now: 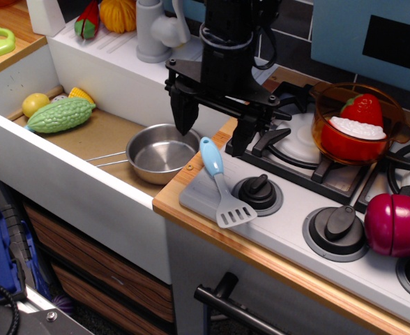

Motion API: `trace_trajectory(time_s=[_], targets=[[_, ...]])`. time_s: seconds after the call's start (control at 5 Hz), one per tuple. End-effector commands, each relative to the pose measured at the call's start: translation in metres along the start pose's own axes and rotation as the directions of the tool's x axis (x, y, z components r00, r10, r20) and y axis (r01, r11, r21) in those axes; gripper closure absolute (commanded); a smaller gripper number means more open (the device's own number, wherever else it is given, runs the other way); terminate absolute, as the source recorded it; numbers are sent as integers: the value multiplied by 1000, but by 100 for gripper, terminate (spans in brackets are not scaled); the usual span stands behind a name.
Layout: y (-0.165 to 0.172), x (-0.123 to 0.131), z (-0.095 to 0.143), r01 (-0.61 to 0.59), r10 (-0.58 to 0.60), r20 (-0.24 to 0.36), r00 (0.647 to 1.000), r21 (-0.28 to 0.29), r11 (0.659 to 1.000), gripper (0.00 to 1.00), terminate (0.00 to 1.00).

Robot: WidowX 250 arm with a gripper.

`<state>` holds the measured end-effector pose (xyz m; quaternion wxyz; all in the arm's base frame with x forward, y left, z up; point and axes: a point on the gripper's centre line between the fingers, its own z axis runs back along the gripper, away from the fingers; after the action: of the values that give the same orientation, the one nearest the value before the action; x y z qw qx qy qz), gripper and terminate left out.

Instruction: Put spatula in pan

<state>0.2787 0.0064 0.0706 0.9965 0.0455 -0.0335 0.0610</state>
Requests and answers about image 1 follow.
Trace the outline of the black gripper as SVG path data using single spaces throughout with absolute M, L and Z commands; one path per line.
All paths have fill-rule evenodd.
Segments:
M 165 63 L 169 76 L 165 89 L 169 92 L 170 105 L 176 129 L 186 135 L 204 105 L 238 119 L 231 144 L 233 157 L 241 156 L 259 131 L 259 123 L 272 119 L 289 121 L 291 115 L 280 110 L 280 99 L 262 87 L 252 73 L 240 76 L 230 93 L 201 83 L 202 64 L 199 61 L 170 59 Z

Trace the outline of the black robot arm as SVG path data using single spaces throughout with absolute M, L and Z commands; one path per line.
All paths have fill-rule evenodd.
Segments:
M 185 135 L 204 105 L 237 120 L 232 156 L 242 156 L 254 136 L 267 127 L 280 101 L 253 77 L 252 69 L 270 68 L 255 62 L 260 35 L 276 45 L 272 24 L 280 14 L 279 1 L 206 1 L 199 30 L 201 61 L 169 60 L 169 93 L 177 130 Z

